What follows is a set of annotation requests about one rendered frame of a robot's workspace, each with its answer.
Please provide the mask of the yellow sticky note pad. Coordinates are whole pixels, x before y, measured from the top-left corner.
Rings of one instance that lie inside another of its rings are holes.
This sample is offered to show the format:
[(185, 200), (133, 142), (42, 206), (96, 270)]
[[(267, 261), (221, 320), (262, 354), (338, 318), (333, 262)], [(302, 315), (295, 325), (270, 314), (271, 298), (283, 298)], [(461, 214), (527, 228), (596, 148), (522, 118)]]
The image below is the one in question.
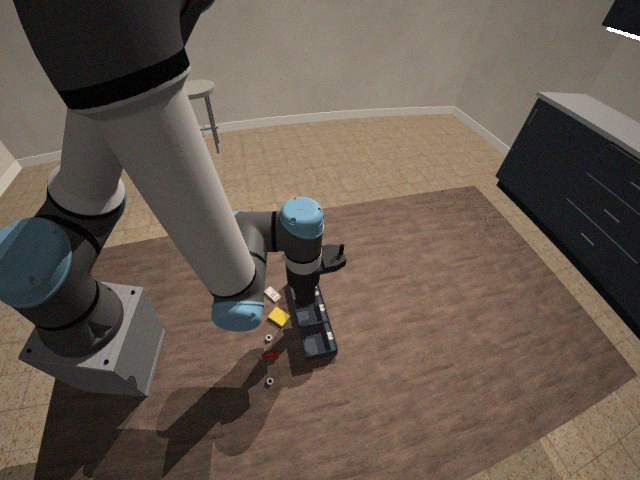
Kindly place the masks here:
[(290, 315), (288, 315), (278, 307), (275, 307), (275, 309), (269, 314), (268, 318), (274, 321), (279, 326), (283, 327), (290, 319)]

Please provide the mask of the white domino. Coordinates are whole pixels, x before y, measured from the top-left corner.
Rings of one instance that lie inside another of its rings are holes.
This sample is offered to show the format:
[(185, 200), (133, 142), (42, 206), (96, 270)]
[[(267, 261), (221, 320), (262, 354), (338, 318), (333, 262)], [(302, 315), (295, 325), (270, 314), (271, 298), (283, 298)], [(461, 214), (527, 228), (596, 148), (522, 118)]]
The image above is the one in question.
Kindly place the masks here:
[(269, 287), (268, 289), (266, 289), (264, 293), (268, 297), (270, 297), (275, 303), (282, 298), (272, 287)]

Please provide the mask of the grey three-compartment bin rack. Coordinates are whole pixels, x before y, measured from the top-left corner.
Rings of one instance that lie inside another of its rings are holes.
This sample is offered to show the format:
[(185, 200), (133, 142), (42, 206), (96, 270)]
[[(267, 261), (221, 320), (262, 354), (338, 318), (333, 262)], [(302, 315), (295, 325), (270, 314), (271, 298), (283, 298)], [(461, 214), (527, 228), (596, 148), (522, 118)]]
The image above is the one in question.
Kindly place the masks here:
[[(290, 289), (292, 294), (291, 297), (293, 299), (295, 298), (294, 290), (291, 287)], [(306, 362), (336, 355), (338, 352), (337, 343), (334, 337), (319, 283), (317, 285), (317, 291), (319, 292), (317, 306), (298, 306), (296, 303), (296, 298), (292, 301), (294, 302), (293, 306), (295, 307), (296, 311), (298, 320), (297, 324), (299, 325), (301, 333), (301, 338), (306, 355)]]

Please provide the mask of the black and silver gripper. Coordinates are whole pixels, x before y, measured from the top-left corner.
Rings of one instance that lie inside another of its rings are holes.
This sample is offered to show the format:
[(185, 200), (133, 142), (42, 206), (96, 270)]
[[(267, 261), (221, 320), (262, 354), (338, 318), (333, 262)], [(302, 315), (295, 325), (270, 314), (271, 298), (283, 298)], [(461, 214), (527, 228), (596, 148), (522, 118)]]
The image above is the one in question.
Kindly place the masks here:
[(294, 289), (298, 306), (310, 305), (310, 307), (313, 307), (318, 305), (319, 292), (317, 291), (317, 285), (320, 275), (338, 271), (346, 265), (346, 257), (343, 251), (343, 244), (340, 246), (322, 245), (320, 256), (307, 264), (294, 263), (285, 254), (282, 255), (282, 259), (285, 259), (287, 265), (287, 281)]

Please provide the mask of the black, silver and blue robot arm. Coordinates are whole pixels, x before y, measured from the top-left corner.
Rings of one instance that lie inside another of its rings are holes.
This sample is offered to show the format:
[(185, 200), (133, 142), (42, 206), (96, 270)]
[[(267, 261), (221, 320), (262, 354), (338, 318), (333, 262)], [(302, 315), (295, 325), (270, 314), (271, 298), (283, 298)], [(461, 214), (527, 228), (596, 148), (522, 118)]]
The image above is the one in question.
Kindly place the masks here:
[(91, 269), (125, 210), (124, 168), (214, 297), (213, 323), (258, 327), (267, 252), (316, 260), (323, 211), (296, 197), (281, 213), (232, 212), (184, 87), (184, 47), (215, 0), (13, 2), (68, 108), (45, 203), (0, 230), (0, 300), (57, 355), (84, 357), (111, 342), (123, 305)]

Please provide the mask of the red aa battery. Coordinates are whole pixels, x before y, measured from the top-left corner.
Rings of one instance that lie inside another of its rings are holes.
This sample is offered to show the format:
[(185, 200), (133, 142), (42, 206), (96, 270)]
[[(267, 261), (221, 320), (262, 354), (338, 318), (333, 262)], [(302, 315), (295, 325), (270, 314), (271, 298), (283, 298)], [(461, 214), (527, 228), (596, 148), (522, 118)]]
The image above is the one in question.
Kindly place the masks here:
[(261, 354), (261, 355), (260, 355), (260, 359), (261, 359), (261, 360), (265, 360), (265, 359), (269, 359), (269, 358), (274, 358), (274, 357), (279, 357), (279, 351), (270, 352), (270, 353), (266, 353), (266, 354)]

